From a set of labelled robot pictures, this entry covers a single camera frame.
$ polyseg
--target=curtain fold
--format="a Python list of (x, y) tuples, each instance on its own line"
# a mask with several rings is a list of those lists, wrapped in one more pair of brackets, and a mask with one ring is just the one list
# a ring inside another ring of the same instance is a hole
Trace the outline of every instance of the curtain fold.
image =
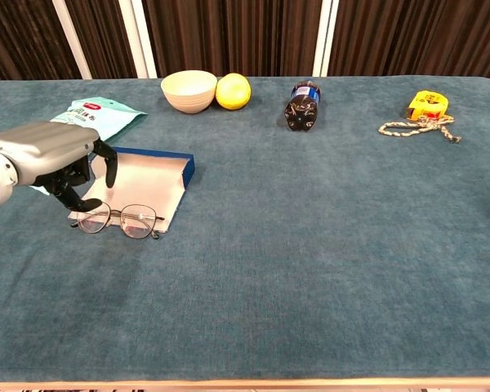
[(94, 79), (136, 78), (118, 0), (66, 0)]
[(0, 0), (0, 80), (81, 78), (51, 0)]
[(311, 75), (321, 0), (144, 0), (158, 75)]
[(328, 74), (490, 78), (490, 0), (342, 0)]

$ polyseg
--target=yellow tape measure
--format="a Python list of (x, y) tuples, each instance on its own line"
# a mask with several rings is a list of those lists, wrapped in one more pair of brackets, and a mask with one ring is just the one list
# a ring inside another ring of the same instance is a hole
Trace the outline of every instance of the yellow tape measure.
[(432, 119), (440, 119), (448, 109), (448, 99), (446, 96), (433, 91), (419, 91), (410, 105), (405, 109), (404, 117), (412, 121), (417, 121), (419, 116)]

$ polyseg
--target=eyeglasses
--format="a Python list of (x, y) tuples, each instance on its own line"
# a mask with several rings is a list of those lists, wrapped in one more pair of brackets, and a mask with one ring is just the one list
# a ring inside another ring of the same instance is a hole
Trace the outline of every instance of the eyeglasses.
[(160, 236), (158, 231), (154, 230), (154, 225), (156, 221), (165, 220), (161, 216), (156, 216), (156, 211), (148, 206), (130, 204), (118, 211), (112, 210), (109, 204), (102, 203), (89, 212), (74, 212), (71, 215), (73, 220), (71, 227), (78, 227), (88, 234), (98, 233), (105, 226), (110, 225), (113, 216), (120, 218), (120, 228), (123, 233), (136, 239), (145, 238), (149, 234), (154, 239), (158, 239)]

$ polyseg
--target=yellow fruit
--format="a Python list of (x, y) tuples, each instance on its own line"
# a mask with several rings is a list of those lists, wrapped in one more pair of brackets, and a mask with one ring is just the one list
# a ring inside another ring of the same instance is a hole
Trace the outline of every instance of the yellow fruit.
[(239, 73), (229, 73), (216, 85), (216, 100), (228, 110), (241, 109), (251, 99), (251, 85)]

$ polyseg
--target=plastic bottle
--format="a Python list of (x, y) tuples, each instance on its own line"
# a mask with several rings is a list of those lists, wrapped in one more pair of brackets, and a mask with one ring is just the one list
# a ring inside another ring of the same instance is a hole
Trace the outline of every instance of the plastic bottle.
[(293, 131), (308, 131), (318, 118), (321, 91), (316, 83), (299, 82), (292, 89), (291, 100), (285, 108), (288, 127)]

